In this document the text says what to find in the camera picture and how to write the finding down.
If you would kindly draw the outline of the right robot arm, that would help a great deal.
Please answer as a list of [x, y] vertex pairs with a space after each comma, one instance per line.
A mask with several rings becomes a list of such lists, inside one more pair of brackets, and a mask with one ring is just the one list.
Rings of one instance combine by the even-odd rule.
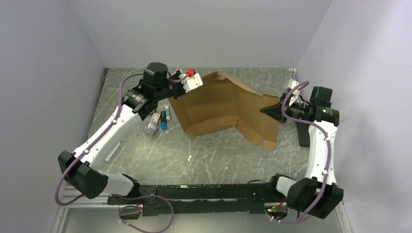
[[340, 114], [331, 108], [332, 89], [315, 86], [308, 104], [292, 103], [283, 93], [280, 103], [260, 109], [279, 123], [294, 118], [308, 127], [309, 163], [303, 179], [296, 181], [286, 175], [271, 178], [268, 196], [273, 201], [286, 198], [286, 205], [305, 216], [326, 218], [342, 201], [344, 190], [337, 186], [334, 175], [334, 140]]

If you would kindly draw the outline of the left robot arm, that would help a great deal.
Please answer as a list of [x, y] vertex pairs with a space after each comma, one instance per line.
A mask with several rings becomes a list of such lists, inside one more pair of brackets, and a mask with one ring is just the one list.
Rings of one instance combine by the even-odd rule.
[[184, 82], [195, 73], [194, 69], [188, 69], [185, 73], [178, 70], [171, 74], [165, 64], [152, 62], [138, 74], [138, 84], [127, 92], [123, 85], [129, 78], [121, 81], [119, 102], [108, 120], [81, 146], [73, 151], [64, 150], [58, 156], [62, 171], [54, 194], [58, 205], [71, 204], [71, 201], [62, 202], [59, 198], [63, 182], [80, 192], [73, 201], [80, 197], [94, 199], [101, 193], [108, 193], [120, 195], [128, 204], [135, 203], [140, 196], [137, 181], [128, 175], [101, 172], [101, 165], [114, 154], [128, 132], [154, 112], [159, 101], [178, 99], [187, 93]]

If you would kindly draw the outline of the brown cardboard box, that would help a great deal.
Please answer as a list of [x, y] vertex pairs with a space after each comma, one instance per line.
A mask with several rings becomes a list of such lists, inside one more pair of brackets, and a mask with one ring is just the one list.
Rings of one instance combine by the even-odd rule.
[[263, 144], [265, 152], [277, 145], [279, 123], [260, 112], [280, 102], [277, 96], [259, 94], [239, 80], [217, 71], [205, 75], [203, 85], [170, 105], [189, 139], [235, 128], [252, 145]]

